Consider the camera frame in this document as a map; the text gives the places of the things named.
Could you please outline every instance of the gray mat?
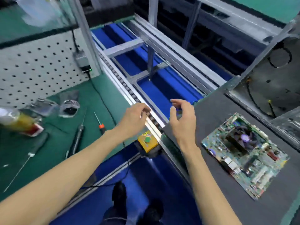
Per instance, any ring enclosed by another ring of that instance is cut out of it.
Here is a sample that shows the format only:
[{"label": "gray mat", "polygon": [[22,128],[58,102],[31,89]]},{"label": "gray mat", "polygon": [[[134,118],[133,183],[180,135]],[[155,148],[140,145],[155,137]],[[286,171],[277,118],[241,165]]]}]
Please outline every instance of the gray mat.
[{"label": "gray mat", "polygon": [[[300,188],[300,153],[219,91],[211,93],[197,103],[195,112],[197,116],[196,143],[198,147],[200,147],[204,160],[213,177],[242,224],[289,224],[298,206],[298,204],[296,206],[294,205],[294,212],[292,212],[291,205],[296,199]],[[281,150],[290,156],[290,160],[274,178],[266,192],[258,201],[252,200],[235,179],[231,178],[216,159],[210,156],[201,145],[201,141],[209,133],[235,112],[242,114],[250,123],[260,128],[269,136],[273,143],[277,144]],[[170,125],[166,125],[164,131],[177,145]]]}]

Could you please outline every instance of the motherboard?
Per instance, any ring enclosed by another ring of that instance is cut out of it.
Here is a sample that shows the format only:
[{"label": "motherboard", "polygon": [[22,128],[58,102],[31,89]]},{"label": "motherboard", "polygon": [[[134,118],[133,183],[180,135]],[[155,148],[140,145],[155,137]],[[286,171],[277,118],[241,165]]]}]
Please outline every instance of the motherboard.
[{"label": "motherboard", "polygon": [[289,156],[242,115],[235,113],[202,145],[254,200],[258,200]]}]

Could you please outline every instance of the foot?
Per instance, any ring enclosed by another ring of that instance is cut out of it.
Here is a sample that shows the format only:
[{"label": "foot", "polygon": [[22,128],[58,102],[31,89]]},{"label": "foot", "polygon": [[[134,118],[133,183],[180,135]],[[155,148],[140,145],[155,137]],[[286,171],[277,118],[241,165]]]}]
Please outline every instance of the foot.
[{"label": "foot", "polygon": [[112,191],[112,201],[114,203],[114,207],[126,206],[126,199],[126,187],[121,181],[119,181],[115,184]]},{"label": "foot", "polygon": [[163,203],[159,199],[154,199],[146,208],[143,217],[139,219],[137,225],[158,223],[162,217]]}]

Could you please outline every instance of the hand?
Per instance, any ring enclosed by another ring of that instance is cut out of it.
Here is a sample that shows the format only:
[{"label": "hand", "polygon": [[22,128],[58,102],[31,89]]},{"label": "hand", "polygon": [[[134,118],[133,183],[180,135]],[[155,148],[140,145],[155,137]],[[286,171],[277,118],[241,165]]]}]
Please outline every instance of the hand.
[{"label": "hand", "polygon": [[150,111],[150,107],[144,103],[136,103],[127,108],[122,120],[115,127],[118,134],[124,137],[124,140],[137,135],[144,128],[146,113]]},{"label": "hand", "polygon": [[[171,102],[170,125],[180,148],[195,145],[196,115],[194,107],[181,99],[171,99]],[[182,117],[179,120],[176,115],[176,107],[182,109]]]}]

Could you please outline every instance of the orange and black screwdriver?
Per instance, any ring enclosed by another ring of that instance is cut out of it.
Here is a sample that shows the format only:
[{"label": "orange and black screwdriver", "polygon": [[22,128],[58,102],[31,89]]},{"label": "orange and black screwdriver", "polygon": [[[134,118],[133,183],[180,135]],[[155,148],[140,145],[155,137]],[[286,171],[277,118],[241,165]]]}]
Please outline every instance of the orange and black screwdriver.
[{"label": "orange and black screwdriver", "polygon": [[99,122],[99,129],[100,129],[100,131],[101,131],[101,133],[103,135],[105,133],[105,131],[106,131],[106,128],[105,128],[104,124],[99,121],[99,119],[98,119],[98,117],[97,117],[97,115],[96,115],[95,112],[94,112],[94,114],[95,114],[95,116],[96,116],[96,118],[97,118],[97,120]]}]

